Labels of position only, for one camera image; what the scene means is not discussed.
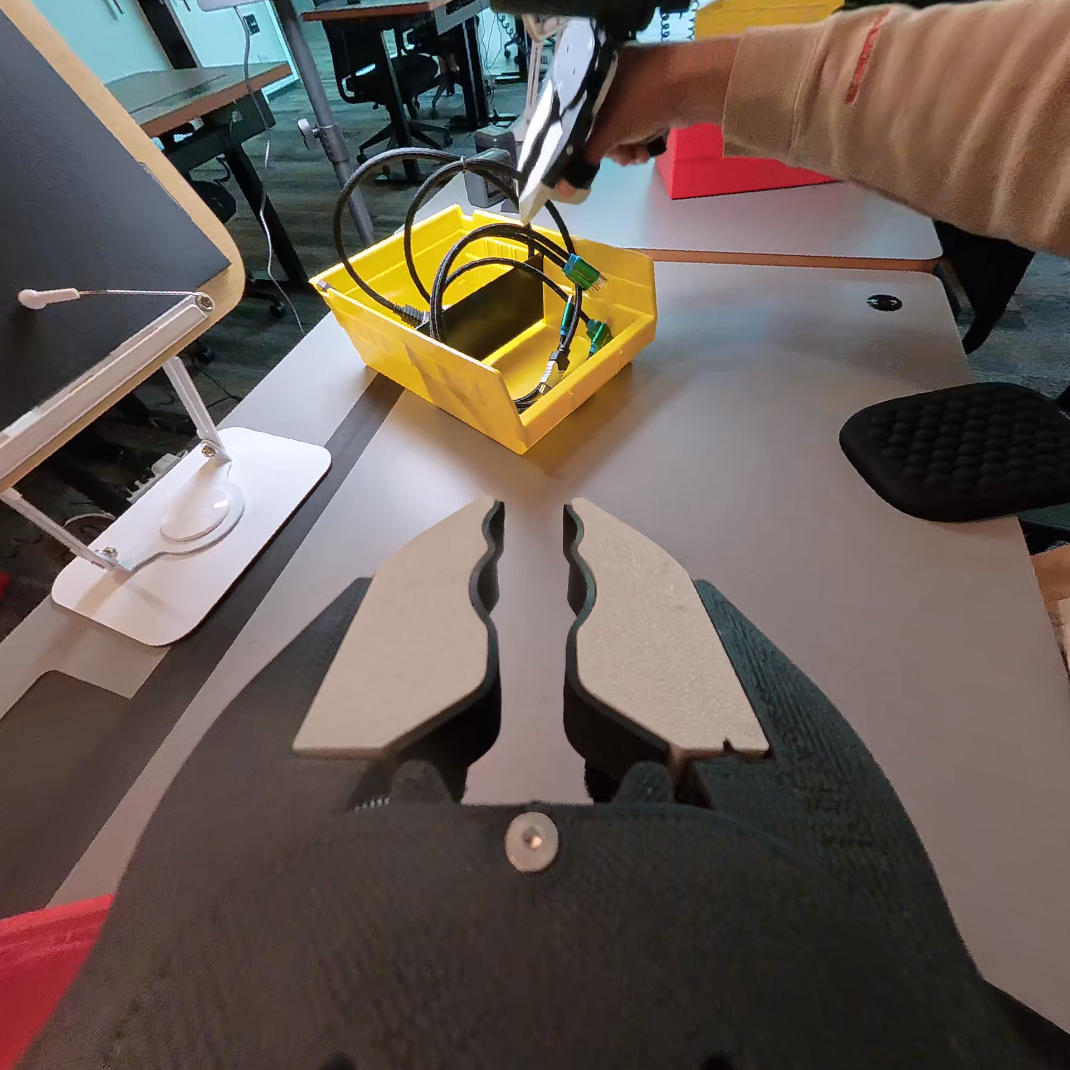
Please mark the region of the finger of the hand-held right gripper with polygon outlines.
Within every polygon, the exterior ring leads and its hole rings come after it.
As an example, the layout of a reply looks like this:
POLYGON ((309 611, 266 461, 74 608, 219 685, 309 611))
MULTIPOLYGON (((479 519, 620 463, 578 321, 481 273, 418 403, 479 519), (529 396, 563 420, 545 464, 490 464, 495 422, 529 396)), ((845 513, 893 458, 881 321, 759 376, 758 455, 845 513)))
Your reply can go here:
POLYGON ((567 186, 566 201, 586 197, 597 173, 584 156, 599 109, 599 28, 586 18, 565 22, 521 149, 519 221, 534 221, 567 186))
POLYGON ((564 28, 552 64, 552 181, 592 183, 600 165, 587 141, 620 63, 620 45, 601 28, 564 28))

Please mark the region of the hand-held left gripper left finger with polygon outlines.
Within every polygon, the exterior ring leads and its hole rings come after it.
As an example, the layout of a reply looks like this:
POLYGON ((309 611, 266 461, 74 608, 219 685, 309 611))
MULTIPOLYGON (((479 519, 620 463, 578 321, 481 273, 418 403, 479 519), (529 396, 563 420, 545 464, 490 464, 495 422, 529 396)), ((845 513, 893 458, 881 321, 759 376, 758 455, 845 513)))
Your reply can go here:
POLYGON ((478 498, 373 575, 292 742, 297 756, 432 764, 467 788, 501 729, 499 597, 505 507, 478 498))

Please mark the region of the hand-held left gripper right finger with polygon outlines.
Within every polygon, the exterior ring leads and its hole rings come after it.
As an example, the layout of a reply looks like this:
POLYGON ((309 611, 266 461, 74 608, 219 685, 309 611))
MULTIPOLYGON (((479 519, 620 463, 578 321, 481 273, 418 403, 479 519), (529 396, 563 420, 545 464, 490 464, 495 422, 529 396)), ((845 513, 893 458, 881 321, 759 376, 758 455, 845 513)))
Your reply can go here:
POLYGON ((584 498, 564 506, 574 623, 566 640, 565 734, 588 791, 615 791, 635 764, 672 785, 696 763, 771 755, 688 570, 658 542, 584 498))

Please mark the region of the yellow plastic bin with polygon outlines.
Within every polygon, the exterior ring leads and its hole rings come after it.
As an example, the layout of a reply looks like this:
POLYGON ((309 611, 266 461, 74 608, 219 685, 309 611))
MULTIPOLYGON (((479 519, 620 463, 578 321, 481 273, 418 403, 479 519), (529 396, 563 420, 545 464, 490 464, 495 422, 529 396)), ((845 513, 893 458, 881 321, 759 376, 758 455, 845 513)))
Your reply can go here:
POLYGON ((314 276, 364 363, 523 454, 653 341, 653 261, 486 210, 443 208, 314 276), (486 361, 442 342, 447 299, 511 268, 542 282, 542 321, 486 361))

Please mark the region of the person's right forearm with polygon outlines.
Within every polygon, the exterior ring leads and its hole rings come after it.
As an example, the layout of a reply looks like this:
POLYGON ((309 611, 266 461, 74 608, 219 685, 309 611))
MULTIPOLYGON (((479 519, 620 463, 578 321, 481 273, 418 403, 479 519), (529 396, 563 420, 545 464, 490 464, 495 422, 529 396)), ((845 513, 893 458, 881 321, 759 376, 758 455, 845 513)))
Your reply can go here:
POLYGON ((1068 257, 1069 3, 861 7, 742 35, 729 153, 1068 257))

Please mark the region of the person's right hand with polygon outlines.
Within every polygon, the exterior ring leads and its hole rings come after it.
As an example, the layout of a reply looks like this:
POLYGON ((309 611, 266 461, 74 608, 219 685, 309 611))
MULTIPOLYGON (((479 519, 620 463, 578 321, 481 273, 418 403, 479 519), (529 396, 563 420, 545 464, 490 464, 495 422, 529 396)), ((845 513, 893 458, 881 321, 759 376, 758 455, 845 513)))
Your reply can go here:
POLYGON ((740 36, 633 45, 620 54, 582 157, 596 167, 651 159, 671 129, 722 121, 740 36))

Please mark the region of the small grey box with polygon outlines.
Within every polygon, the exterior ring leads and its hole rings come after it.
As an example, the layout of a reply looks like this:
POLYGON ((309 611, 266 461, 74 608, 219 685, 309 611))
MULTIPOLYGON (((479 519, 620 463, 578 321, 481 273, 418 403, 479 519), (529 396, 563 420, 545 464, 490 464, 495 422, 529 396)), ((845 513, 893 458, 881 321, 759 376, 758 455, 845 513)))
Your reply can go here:
MULTIPOLYGON (((518 163, 518 143, 514 127, 483 127, 474 132, 474 155, 489 156, 492 162, 502 163, 515 169, 518 163)), ((479 172, 468 171, 463 175, 465 194, 471 207, 489 208, 506 201, 489 178, 479 172)))

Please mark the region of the yellow storage bin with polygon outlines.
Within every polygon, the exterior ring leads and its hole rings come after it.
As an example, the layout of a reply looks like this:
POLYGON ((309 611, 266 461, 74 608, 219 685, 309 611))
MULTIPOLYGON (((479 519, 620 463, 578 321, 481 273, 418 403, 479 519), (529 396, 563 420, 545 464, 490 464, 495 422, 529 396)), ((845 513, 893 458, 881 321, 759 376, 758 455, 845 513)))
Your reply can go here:
POLYGON ((819 22, 843 7, 843 1, 710 1, 698 7, 696 41, 740 35, 748 29, 819 22))

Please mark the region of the black office chair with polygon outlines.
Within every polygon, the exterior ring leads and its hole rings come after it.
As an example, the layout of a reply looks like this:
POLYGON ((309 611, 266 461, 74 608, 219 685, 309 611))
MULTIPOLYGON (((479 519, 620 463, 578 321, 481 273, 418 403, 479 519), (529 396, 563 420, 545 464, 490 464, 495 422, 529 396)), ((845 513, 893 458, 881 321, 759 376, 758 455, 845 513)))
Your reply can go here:
POLYGON ((382 30, 371 22, 328 20, 323 29, 341 100, 383 108, 388 118, 386 127, 360 146, 360 164, 368 160, 376 147, 388 151, 417 143, 444 150, 453 144, 446 125, 421 118, 421 94, 439 87, 435 59, 407 50, 391 57, 382 30))

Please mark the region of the black bin divider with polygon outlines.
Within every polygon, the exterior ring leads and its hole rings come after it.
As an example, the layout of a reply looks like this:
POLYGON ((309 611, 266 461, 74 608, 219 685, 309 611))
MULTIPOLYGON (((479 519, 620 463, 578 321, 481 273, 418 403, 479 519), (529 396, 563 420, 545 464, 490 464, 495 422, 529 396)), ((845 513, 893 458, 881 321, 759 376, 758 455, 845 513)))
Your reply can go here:
POLYGON ((542 282, 518 268, 506 269, 461 299, 447 299, 441 341, 486 361, 542 321, 542 282))

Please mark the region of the wooden desk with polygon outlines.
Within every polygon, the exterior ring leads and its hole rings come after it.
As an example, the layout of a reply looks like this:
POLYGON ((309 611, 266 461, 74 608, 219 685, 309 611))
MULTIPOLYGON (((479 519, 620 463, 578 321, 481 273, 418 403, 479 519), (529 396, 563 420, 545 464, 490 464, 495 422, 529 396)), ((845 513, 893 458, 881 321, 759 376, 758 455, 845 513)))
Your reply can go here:
POLYGON ((181 175, 221 157, 254 215, 264 211, 286 294, 307 287, 308 277, 244 147, 275 125, 264 89, 291 75, 287 62, 255 63, 248 76, 241 65, 197 66, 133 73, 106 85, 181 175))
POLYGON ((426 92, 435 93, 429 114, 435 114, 442 96, 460 90, 465 114, 462 127, 479 129, 491 118, 477 33, 478 18, 488 9, 486 1, 314 2, 303 20, 322 28, 328 20, 371 22, 382 30, 391 57, 407 50, 435 59, 439 87, 426 92))

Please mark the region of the white power strip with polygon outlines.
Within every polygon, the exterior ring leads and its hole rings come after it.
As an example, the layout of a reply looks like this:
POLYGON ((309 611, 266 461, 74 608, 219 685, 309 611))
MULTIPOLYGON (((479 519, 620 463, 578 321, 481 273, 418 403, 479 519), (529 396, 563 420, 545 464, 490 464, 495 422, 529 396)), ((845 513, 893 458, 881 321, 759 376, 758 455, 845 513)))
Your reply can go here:
POLYGON ((127 493, 127 503, 133 505, 152 486, 160 480, 172 468, 174 468, 188 450, 180 450, 179 454, 166 453, 155 460, 150 468, 139 477, 135 478, 127 493))

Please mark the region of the person's beige hoodie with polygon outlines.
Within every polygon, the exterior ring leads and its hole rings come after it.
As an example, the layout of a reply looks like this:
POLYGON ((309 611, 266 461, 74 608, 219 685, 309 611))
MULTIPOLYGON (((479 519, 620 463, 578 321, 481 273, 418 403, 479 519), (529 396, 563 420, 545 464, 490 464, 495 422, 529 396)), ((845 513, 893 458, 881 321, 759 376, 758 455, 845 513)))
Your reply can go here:
POLYGON ((1069 542, 1060 542, 1030 560, 1063 663, 1069 670, 1069 542))

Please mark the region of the black board with wooden rim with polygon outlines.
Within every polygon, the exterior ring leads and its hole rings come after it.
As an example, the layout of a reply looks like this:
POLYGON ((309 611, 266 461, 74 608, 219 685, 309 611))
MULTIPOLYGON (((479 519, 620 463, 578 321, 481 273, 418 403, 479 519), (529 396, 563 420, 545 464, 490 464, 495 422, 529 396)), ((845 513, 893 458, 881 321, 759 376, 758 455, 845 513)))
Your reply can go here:
POLYGON ((2 2, 7 490, 242 299, 234 240, 31 2, 2 2))

